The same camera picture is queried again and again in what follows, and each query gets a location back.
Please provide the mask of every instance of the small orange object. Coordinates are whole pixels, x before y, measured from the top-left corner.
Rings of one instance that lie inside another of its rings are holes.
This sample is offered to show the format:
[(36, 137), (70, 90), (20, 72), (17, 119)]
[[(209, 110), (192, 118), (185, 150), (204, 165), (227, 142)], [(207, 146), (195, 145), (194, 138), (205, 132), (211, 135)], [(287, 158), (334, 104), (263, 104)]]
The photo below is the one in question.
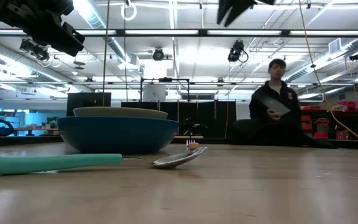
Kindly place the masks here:
[(189, 144), (189, 150), (195, 150), (195, 149), (198, 149), (200, 146), (200, 144), (198, 144), (197, 142), (194, 142), (194, 143), (190, 143)]

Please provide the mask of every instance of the white ceiling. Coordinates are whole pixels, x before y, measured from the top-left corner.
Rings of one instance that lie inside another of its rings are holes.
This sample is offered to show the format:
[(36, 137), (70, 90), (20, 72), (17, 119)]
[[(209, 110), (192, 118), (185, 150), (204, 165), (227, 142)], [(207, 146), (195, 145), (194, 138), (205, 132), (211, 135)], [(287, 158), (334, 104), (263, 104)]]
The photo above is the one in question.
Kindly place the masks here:
[[(315, 21), (313, 21), (308, 29), (358, 29), (358, 0), (333, 0), (335, 2), (333, 8), (328, 9), (322, 13)], [(111, 1), (113, 3), (122, 3), (123, 1)], [(330, 2), (330, 0), (312, 0), (313, 6), (323, 6)], [(106, 21), (107, 18), (107, 1), (94, 1), (97, 10)], [(135, 1), (132, 3), (143, 3), (154, 7), (168, 7), (168, 0), (153, 0), (153, 1)], [(217, 9), (213, 8), (218, 3), (218, 0), (203, 0), (203, 4), (208, 6), (203, 11), (198, 8), (199, 0), (178, 0), (177, 23), (175, 28), (179, 29), (200, 29), (204, 26), (205, 29), (222, 29), (222, 26), (216, 24)], [(297, 6), (297, 0), (283, 0), (284, 5), (293, 4)], [(357, 9), (338, 10), (338, 7), (355, 6)], [(182, 9), (182, 7), (193, 7), (194, 9)], [(255, 6), (253, 10), (248, 10), (243, 13), (237, 20), (235, 20), (229, 29), (261, 29), (266, 20), (272, 15), (274, 11), (263, 7)], [(127, 10), (128, 15), (132, 13), (132, 9)], [(308, 23), (315, 15), (319, 13), (319, 9), (303, 9), (305, 22)], [(76, 29), (90, 29), (90, 26), (85, 20), (76, 12), (73, 11), (69, 16), (63, 18)], [(10, 29), (11, 27), (0, 23), (0, 29)], [(131, 20), (125, 22), (121, 17), (121, 6), (114, 5), (110, 7), (109, 16), (110, 29), (169, 29), (170, 15), (168, 8), (153, 8), (137, 6), (137, 15)], [(299, 9), (277, 10), (274, 12), (271, 20), (266, 24), (264, 29), (302, 29), (301, 16)], [(219, 77), (226, 77), (230, 74), (235, 82), (239, 82), (244, 78), (268, 78), (267, 64), (271, 60), (269, 55), (272, 55), (277, 45), (273, 45), (276, 40), (274, 38), (256, 38), (250, 48), (247, 49), (249, 53), (249, 63), (243, 67), (236, 67), (230, 71), (230, 64), (227, 61), (229, 49), (232, 47), (236, 37), (178, 37), (178, 61), (179, 74), (181, 78), (192, 78), (197, 81), (216, 81)], [(247, 45), (252, 38), (241, 38), (245, 45)], [(0, 45), (5, 46), (11, 51), (21, 54), (19, 46), (21, 43), (20, 37), (0, 37)], [(288, 67), (291, 70), (297, 66), (302, 65), (305, 60), (309, 59), (306, 48), (305, 38), (282, 38), (285, 46), (277, 52), (272, 58), (284, 58), (286, 56)], [(328, 43), (332, 41), (331, 38), (309, 38), (311, 51), (313, 55), (328, 48)], [(173, 54), (171, 37), (128, 37), (117, 38), (117, 41), (124, 48), (126, 52), (138, 54), (141, 58), (148, 57), (148, 51), (153, 51), (156, 47), (163, 48), (166, 54)], [(69, 55), (57, 53), (57, 57), (62, 61), (58, 68), (49, 66), (48, 68), (54, 70), (62, 75), (65, 75), (74, 80), (84, 80), (86, 77), (101, 77), (103, 76), (103, 53), (104, 40), (99, 37), (88, 37), (84, 43), (85, 49), (76, 58)], [(49, 52), (56, 52), (54, 49), (49, 49)], [(89, 52), (97, 55), (97, 58), (89, 54)], [(30, 55), (25, 55), (31, 60), (34, 60)], [(84, 70), (79, 71), (80, 74), (73, 76), (75, 65), (74, 60), (85, 62)], [(146, 60), (141, 59), (140, 63), (147, 63)], [(119, 62), (114, 56), (113, 59), (107, 59), (106, 75), (108, 76), (123, 76), (125, 71), (118, 69)], [(127, 72), (127, 75), (135, 79), (139, 79), (138, 72)], [(172, 69), (168, 69), (168, 76), (173, 75)]]

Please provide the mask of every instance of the ceiling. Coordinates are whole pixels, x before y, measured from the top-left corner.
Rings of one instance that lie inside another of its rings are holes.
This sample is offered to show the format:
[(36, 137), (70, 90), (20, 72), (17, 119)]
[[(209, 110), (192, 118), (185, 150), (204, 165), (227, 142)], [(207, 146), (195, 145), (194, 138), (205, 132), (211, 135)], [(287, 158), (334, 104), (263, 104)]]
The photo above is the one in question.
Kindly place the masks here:
[[(89, 0), (93, 2), (96, 10), (107, 21), (107, 1)], [(121, 6), (123, 1), (111, 1), (109, 29), (223, 29), (223, 26), (216, 24), (216, 14), (218, 0), (202, 0), (203, 9), (200, 9), (199, 0), (177, 0), (177, 10), (173, 10), (173, 22), (170, 23), (170, 1), (135, 1), (137, 14), (133, 20), (125, 21), (121, 16)], [(310, 9), (303, 8), (307, 29), (358, 29), (358, 0), (319, 0), (311, 1)], [(132, 8), (126, 9), (129, 17), (133, 12)], [(76, 29), (90, 29), (88, 23), (74, 10), (70, 15), (64, 16), (63, 20), (71, 24)], [(298, 8), (298, 1), (283, 0), (276, 1), (275, 8), (260, 4), (252, 10), (243, 13), (236, 19), (228, 29), (302, 29), (302, 19)], [(6, 24), (0, 23), (0, 29), (11, 29)], [(241, 39), (245, 46), (251, 45), (246, 49), (249, 54), (249, 61), (244, 64), (237, 63), (235, 66), (227, 61), (229, 49), (233, 43)], [(127, 53), (136, 54), (141, 65), (152, 63), (151, 53), (155, 48), (162, 48), (169, 59), (164, 61), (161, 66), (167, 68), (167, 76), (174, 77), (172, 55), (173, 40), (171, 37), (117, 37), (119, 45)], [(312, 38), (308, 39), (312, 56), (317, 56), (328, 49), (328, 44), (333, 38)], [(19, 50), (21, 37), (0, 37), (0, 45), (6, 48), (6, 52), (22, 54)], [(190, 78), (195, 82), (216, 82), (218, 78), (225, 78), (231, 82), (262, 82), (269, 78), (267, 65), (272, 58), (286, 58), (287, 71), (293, 71), (307, 62), (309, 58), (308, 48), (305, 38), (252, 38), (252, 37), (176, 37), (177, 44), (177, 77)], [(87, 77), (96, 81), (102, 81), (104, 73), (104, 48), (105, 41), (100, 37), (88, 37), (84, 42), (85, 49), (75, 58), (67, 54), (57, 52), (49, 48), (51, 55), (59, 58), (46, 63), (47, 69), (57, 72), (71, 80), (83, 81)], [(26, 57), (36, 63), (35, 58), (29, 54)], [(83, 70), (75, 70), (73, 62), (77, 60), (84, 62)], [(106, 60), (106, 81), (115, 82), (125, 80), (140, 80), (138, 71), (130, 72), (120, 70), (117, 56), (108, 47)], [(340, 70), (344, 70), (344, 63), (336, 61), (321, 68), (319, 72), (324, 77), (334, 75)], [(312, 82), (302, 77), (302, 82)], [(88, 86), (90, 90), (100, 89), (101, 85)], [(136, 89), (138, 85), (129, 85)], [(124, 85), (107, 85), (106, 88), (125, 88)], [(217, 88), (217, 86), (193, 86), (192, 88), (205, 89)], [(255, 89), (257, 86), (239, 86), (236, 90)]]

